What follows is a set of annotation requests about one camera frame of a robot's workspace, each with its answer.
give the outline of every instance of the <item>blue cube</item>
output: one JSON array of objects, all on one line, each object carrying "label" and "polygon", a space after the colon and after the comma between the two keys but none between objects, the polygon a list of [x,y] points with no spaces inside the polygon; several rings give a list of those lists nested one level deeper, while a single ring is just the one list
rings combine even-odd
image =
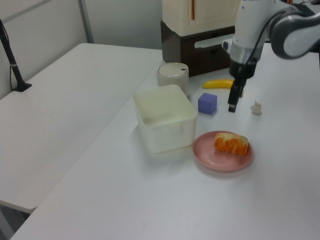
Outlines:
[{"label": "blue cube", "polygon": [[217,110],[218,96],[204,93],[198,99],[198,111],[205,114],[213,114]]}]

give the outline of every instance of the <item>cable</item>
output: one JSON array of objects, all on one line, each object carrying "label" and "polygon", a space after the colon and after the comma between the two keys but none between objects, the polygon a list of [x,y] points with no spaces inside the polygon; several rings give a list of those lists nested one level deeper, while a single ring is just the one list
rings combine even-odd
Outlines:
[{"label": "cable", "polygon": [[[4,33],[5,33],[5,37],[6,37],[7,41],[8,41],[8,45],[10,46],[9,36],[8,36],[7,30],[6,30],[6,28],[5,28],[5,25],[3,24],[3,22],[1,21],[1,19],[0,19],[0,27],[3,28]],[[11,89],[11,91],[13,91],[12,83],[11,83],[11,82],[12,82],[12,81],[11,81],[11,70],[12,70],[12,67],[11,67],[11,65],[10,65],[10,70],[9,70],[9,72],[10,72],[10,74],[9,74],[9,83],[10,83],[10,89]]]},{"label": "cable", "polygon": [[253,57],[253,55],[255,54],[255,51],[257,50],[258,44],[259,44],[260,39],[261,39],[261,37],[262,37],[262,34],[264,34],[264,31],[265,31],[266,27],[269,25],[270,21],[271,21],[274,17],[276,17],[277,15],[283,14],[283,13],[285,13],[285,12],[286,12],[286,11],[277,12],[277,13],[275,13],[274,15],[272,15],[272,16],[268,19],[268,21],[266,21],[266,23],[264,24],[264,26],[263,26],[263,28],[262,28],[259,36],[258,36],[258,39],[257,39],[257,41],[256,41],[256,43],[255,43],[255,45],[254,45],[254,47],[253,47],[253,50],[252,50],[250,56],[248,57],[247,61],[246,61],[245,64],[243,65],[243,67],[242,67],[241,72],[239,73],[239,75],[244,71],[244,69],[247,67],[250,59],[251,59],[251,58]]}]

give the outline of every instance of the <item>white cylindrical container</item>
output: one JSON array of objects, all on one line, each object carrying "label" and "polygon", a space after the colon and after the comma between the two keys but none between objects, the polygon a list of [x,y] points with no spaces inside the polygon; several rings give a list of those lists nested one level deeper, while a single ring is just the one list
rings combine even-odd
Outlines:
[{"label": "white cylindrical container", "polygon": [[184,63],[168,62],[159,67],[157,72],[158,86],[178,85],[188,96],[189,68]]}]

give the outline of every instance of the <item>yellow toy banana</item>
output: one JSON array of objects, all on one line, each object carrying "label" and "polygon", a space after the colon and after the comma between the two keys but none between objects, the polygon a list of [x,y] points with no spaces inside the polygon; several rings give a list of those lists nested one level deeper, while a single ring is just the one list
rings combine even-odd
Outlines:
[{"label": "yellow toy banana", "polygon": [[230,89],[232,83],[234,81],[231,79],[217,79],[217,80],[210,80],[206,81],[202,84],[204,89],[218,89],[218,88],[227,88]]}]

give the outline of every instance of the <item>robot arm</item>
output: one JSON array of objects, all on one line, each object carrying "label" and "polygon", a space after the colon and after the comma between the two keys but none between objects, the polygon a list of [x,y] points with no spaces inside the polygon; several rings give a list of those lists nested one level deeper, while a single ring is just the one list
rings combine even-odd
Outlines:
[{"label": "robot arm", "polygon": [[320,13],[303,17],[302,12],[279,0],[241,0],[232,39],[222,42],[230,54],[229,112],[235,112],[247,79],[253,77],[265,41],[284,59],[299,58],[320,42]]}]

